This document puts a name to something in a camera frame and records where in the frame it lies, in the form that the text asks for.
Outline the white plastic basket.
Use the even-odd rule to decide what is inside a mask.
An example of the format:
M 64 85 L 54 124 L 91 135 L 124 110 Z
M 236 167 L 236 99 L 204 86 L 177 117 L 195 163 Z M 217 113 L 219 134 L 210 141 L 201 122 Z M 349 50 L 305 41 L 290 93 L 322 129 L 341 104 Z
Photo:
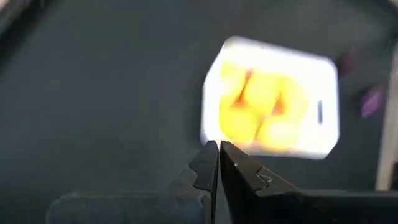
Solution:
M 219 102 L 224 85 L 221 65 L 232 62 L 265 72 L 276 72 L 299 82 L 309 96 L 308 113 L 298 132 L 298 141 L 284 157 L 324 159 L 340 136 L 338 71 L 331 59 L 274 44 L 232 36 L 226 39 L 206 74 L 202 88 L 200 139 L 227 140 L 219 121 Z

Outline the black table mat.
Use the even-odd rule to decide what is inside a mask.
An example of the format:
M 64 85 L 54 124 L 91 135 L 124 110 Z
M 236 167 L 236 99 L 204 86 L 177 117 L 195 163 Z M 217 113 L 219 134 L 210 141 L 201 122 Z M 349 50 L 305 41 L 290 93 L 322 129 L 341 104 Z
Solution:
M 304 188 L 371 189 L 398 16 L 368 0 L 56 0 L 0 41 L 0 199 L 77 189 L 153 191 L 201 146 L 201 86 L 228 37 L 337 61 L 341 135 L 324 160 L 262 157 Z

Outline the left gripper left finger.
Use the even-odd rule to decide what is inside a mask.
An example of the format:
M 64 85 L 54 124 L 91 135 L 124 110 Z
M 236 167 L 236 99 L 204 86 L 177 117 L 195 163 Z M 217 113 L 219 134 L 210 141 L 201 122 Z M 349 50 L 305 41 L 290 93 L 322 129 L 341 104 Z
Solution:
M 209 141 L 160 192 L 72 192 L 49 206 L 45 224 L 214 224 L 218 162 Z

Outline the small purple eggplant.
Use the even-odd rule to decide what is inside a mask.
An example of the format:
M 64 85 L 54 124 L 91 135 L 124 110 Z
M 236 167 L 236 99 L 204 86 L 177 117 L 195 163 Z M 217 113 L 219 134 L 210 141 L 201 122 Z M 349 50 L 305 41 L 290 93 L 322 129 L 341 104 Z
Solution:
M 362 119 L 372 116 L 384 104 L 384 91 L 378 87 L 368 89 L 361 97 Z

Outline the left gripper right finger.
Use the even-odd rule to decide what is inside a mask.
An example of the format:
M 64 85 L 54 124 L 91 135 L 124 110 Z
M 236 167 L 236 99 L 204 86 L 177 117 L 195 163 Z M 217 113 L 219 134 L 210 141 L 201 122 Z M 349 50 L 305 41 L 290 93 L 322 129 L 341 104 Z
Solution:
M 299 189 L 227 141 L 220 168 L 233 224 L 398 224 L 398 192 Z

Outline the yellow lemon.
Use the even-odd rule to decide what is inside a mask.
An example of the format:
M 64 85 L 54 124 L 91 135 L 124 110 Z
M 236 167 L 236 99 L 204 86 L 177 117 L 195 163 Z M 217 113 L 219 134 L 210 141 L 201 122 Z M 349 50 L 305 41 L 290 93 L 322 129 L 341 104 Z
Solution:
M 258 128 L 256 140 L 269 150 L 286 151 L 297 142 L 298 131 L 298 122 L 283 116 L 270 116 Z
M 293 78 L 284 77 L 280 89 L 282 114 L 294 120 L 301 120 L 308 111 L 309 99 L 306 89 Z

